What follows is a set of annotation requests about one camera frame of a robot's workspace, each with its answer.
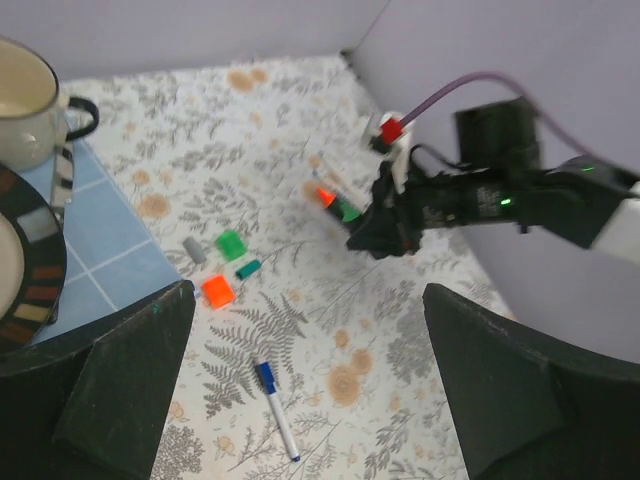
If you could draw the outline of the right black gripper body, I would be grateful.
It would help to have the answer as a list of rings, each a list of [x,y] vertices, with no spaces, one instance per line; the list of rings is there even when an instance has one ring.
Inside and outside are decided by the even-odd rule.
[[[412,172],[399,195],[400,243],[417,245],[425,230],[458,226],[514,223],[527,231],[517,202],[521,192],[499,170]]]

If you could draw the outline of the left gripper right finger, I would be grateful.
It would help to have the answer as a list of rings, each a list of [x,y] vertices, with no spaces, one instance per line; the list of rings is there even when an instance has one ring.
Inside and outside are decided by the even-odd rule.
[[[472,479],[636,479],[639,366],[430,283],[425,319]]]

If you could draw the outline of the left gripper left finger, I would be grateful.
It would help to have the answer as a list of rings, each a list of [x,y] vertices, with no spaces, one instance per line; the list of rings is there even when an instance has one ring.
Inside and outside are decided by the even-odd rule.
[[[150,478],[195,305],[177,281],[2,356],[2,478]]]

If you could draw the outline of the green highlighter cap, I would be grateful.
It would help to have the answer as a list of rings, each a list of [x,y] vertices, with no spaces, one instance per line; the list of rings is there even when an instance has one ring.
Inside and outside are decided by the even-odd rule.
[[[227,261],[234,261],[247,253],[247,246],[240,235],[227,230],[221,233],[215,240],[216,247]]]

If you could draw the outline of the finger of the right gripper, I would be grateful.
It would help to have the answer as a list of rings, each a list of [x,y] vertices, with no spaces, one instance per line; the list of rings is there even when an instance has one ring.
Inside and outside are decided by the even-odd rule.
[[[400,210],[394,204],[395,184],[390,164],[381,164],[371,186],[371,203],[356,226],[350,228],[346,247],[373,258],[402,257],[415,253],[415,241],[407,232]]]

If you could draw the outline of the green capped black highlighter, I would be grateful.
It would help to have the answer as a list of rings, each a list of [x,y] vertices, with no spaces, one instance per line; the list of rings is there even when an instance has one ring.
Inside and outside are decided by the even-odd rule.
[[[342,225],[350,233],[355,232],[362,223],[362,214],[348,200],[339,199],[337,212]]]

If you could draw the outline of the teal pen cap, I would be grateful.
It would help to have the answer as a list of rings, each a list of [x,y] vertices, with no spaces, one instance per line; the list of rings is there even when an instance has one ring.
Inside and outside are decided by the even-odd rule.
[[[262,264],[258,259],[251,260],[250,262],[240,267],[235,272],[235,276],[237,279],[244,281],[255,274],[257,271],[259,271],[261,266]]]

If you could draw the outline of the orange black highlighter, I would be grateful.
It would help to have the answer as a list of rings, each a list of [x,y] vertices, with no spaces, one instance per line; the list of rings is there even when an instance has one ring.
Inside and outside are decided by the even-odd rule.
[[[350,205],[342,196],[323,187],[317,187],[316,194],[329,215],[341,223],[350,221]]]

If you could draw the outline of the grey pen cap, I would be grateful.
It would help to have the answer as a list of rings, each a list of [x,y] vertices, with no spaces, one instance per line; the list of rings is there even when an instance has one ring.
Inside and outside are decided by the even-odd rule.
[[[198,241],[192,237],[187,237],[182,245],[195,264],[203,264],[207,260],[207,254]]]

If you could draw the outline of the blue capped white pen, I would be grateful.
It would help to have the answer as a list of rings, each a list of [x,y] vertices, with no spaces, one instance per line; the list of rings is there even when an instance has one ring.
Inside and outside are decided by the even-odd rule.
[[[301,455],[290,424],[286,418],[285,410],[278,394],[277,382],[271,366],[266,360],[257,359],[255,362],[255,370],[267,395],[268,402],[281,433],[287,454],[292,462],[299,462],[301,460]]]

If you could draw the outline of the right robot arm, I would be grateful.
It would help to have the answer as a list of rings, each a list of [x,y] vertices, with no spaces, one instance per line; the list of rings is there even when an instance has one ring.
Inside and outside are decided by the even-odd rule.
[[[369,145],[387,157],[347,248],[401,257],[419,249],[426,230],[513,223],[638,262],[638,175],[586,154],[542,168],[535,120],[523,98],[456,113],[461,160],[430,176],[406,142],[409,121],[386,115]]]

